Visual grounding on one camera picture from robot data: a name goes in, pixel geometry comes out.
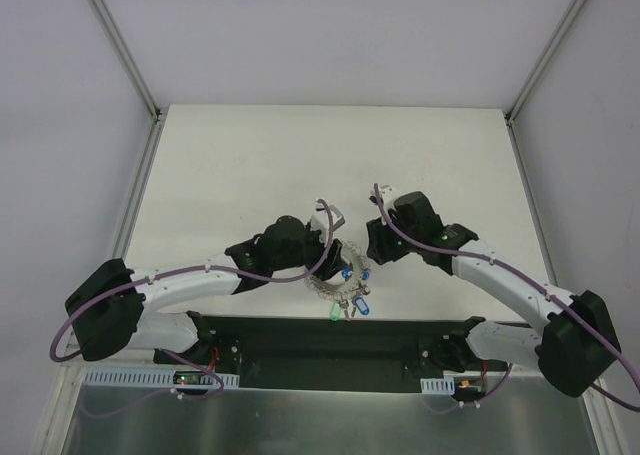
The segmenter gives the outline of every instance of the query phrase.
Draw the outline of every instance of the metal frame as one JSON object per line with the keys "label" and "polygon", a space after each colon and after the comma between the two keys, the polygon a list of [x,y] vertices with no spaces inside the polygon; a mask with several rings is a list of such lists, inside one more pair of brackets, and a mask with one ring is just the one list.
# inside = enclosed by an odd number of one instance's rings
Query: metal frame
{"label": "metal frame", "polygon": [[142,99],[145,107],[151,114],[154,119],[157,119],[160,114],[160,110],[158,109],[158,105],[153,99],[153,95],[149,91],[149,87],[147,86],[144,78],[142,77],[142,73],[138,69],[133,56],[131,56],[131,52],[129,52],[129,48],[116,25],[113,16],[111,16],[111,12],[107,7],[107,4],[104,0],[88,0],[91,7],[94,9],[96,17],[102,25],[104,29],[104,33],[106,37],[109,39],[109,43],[113,47],[114,52],[122,62],[122,68],[127,73],[127,76],[133,83],[136,92]]}
{"label": "metal frame", "polygon": [[[517,145],[517,139],[512,130],[512,125],[526,105],[537,83],[546,72],[554,55],[570,33],[571,28],[588,1],[589,0],[572,0],[551,39],[536,61],[534,68],[530,72],[527,81],[520,90],[506,117],[509,136],[518,169],[522,177],[522,183],[542,250],[545,267],[550,281],[554,284],[556,283],[555,272],[549,257],[544,232],[540,225],[538,207],[531,190],[527,170],[523,163],[522,156]],[[94,9],[96,17],[104,29],[105,36],[108,38],[112,48],[118,56],[118,59],[121,61],[123,69],[134,85],[136,92],[150,113],[153,121],[153,126],[147,136],[147,142],[141,160],[138,164],[134,181],[128,193],[126,209],[114,240],[111,255],[112,257],[119,257],[126,254],[129,241],[131,239],[131,234],[133,232],[135,220],[142,201],[144,189],[153,164],[153,158],[159,144],[164,125],[164,117],[162,116],[160,109],[158,108],[140,70],[138,69],[137,64],[125,43],[105,0],[88,0],[88,2]],[[144,366],[150,363],[150,361],[143,361],[141,363],[139,360],[139,354],[137,360],[127,357],[126,353],[121,355],[122,356],[120,358],[123,360],[105,360],[105,365],[121,365],[123,361],[125,361],[125,365],[129,366]],[[87,364],[80,361],[77,363],[72,362],[60,367],[56,377],[53,394],[45,410],[32,453],[36,453],[38,455],[53,455],[61,453],[65,439],[71,428],[70,424],[75,402],[79,393],[80,385],[84,379],[86,365]],[[529,372],[523,372],[521,375],[536,376],[536,374]],[[611,402],[593,391],[585,393],[583,400],[600,452],[604,455],[629,453]]]}
{"label": "metal frame", "polygon": [[527,77],[527,81],[518,93],[516,101],[512,108],[507,113],[507,120],[509,125],[513,125],[514,120],[518,117],[524,105],[529,100],[531,92],[536,87],[542,75],[546,72],[549,64],[553,60],[553,56],[556,54],[562,42],[567,38],[571,28],[574,26],[578,16],[584,10],[589,0],[572,0],[567,8],[566,12],[562,16],[560,23],[556,27],[551,39],[547,42],[547,45],[542,50],[542,53],[538,57],[533,70]]}
{"label": "metal frame", "polygon": [[[163,127],[164,117],[153,121],[136,175],[129,190],[125,214],[118,228],[112,257],[123,257],[127,251]],[[68,362],[58,370],[53,391],[32,448],[33,454],[58,455],[62,452],[78,393],[80,392],[80,386],[84,379],[85,368],[83,365],[82,363]]]}

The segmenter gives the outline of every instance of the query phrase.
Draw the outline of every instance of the white wall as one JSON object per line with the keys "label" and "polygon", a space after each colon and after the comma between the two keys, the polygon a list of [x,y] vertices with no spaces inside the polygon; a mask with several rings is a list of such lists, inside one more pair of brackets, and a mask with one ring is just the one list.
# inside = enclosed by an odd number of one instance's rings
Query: white wall
{"label": "white wall", "polygon": [[[638,0],[591,0],[516,135],[560,283],[606,298],[623,352],[640,368]],[[607,380],[640,404],[619,366]],[[640,453],[639,416],[620,416]]]}
{"label": "white wall", "polygon": [[147,112],[86,0],[0,0],[0,453],[27,453],[63,302],[109,253]]}
{"label": "white wall", "polygon": [[171,103],[507,108],[571,0],[106,0]]}

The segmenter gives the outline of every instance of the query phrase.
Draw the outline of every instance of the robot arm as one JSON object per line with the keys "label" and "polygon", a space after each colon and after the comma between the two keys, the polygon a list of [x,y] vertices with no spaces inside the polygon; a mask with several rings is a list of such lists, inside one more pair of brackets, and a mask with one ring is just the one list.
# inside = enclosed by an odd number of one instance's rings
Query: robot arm
{"label": "robot arm", "polygon": [[383,216],[367,223],[369,258],[382,265],[416,253],[427,264],[483,289],[531,327],[472,317],[465,330],[430,350],[434,363],[455,371],[465,370],[478,359],[516,363],[540,370],[554,387],[573,397],[580,396],[613,363],[613,355],[534,285],[570,306],[619,350],[606,305],[598,295],[587,291],[577,296],[494,263],[504,258],[466,227],[445,226],[421,192],[400,195],[392,187],[381,187],[379,195],[381,200],[377,194],[371,197]]}
{"label": "robot arm", "polygon": [[[122,259],[105,262],[67,299],[70,316],[110,289],[132,283],[137,286],[97,303],[73,322],[83,358],[102,360],[123,348],[142,348],[169,349],[187,360],[202,360],[210,353],[211,334],[200,314],[158,311],[205,296],[254,290],[271,281],[274,272],[287,268],[311,269],[325,252],[329,216],[334,231],[345,223],[336,207],[318,205],[306,225],[291,216],[280,217],[264,233],[193,267],[129,269]],[[329,280],[341,272],[346,266],[341,250],[342,243],[334,239],[314,276]],[[247,272],[259,279],[243,275]]]}

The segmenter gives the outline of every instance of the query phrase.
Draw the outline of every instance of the red wire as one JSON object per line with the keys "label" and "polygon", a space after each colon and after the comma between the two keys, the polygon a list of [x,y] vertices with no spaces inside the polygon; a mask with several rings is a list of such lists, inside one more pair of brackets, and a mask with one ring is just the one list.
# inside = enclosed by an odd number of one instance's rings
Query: red wire
{"label": "red wire", "polygon": [[487,386],[487,372],[489,371],[489,364],[486,360],[482,361],[482,386]]}
{"label": "red wire", "polygon": [[209,370],[213,370],[213,368],[216,366],[216,360],[218,359],[218,354],[220,352],[218,352],[218,347],[213,347],[213,349],[215,350],[215,352],[211,352],[212,358],[211,358],[211,363],[209,363]]}

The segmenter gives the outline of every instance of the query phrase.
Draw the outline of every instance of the white table surface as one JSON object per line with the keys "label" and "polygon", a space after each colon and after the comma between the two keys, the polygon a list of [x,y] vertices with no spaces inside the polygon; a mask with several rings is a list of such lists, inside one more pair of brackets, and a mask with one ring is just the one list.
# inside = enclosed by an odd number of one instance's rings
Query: white table surface
{"label": "white table surface", "polygon": [[[345,215],[338,238],[364,252],[365,223],[379,215],[374,182],[423,191],[445,224],[462,223],[547,279],[502,112],[482,109],[173,105],[126,262],[199,263],[281,215],[306,222],[318,197]],[[372,266],[367,318],[520,320],[416,255]],[[301,281],[166,311],[323,318],[330,307]]]}

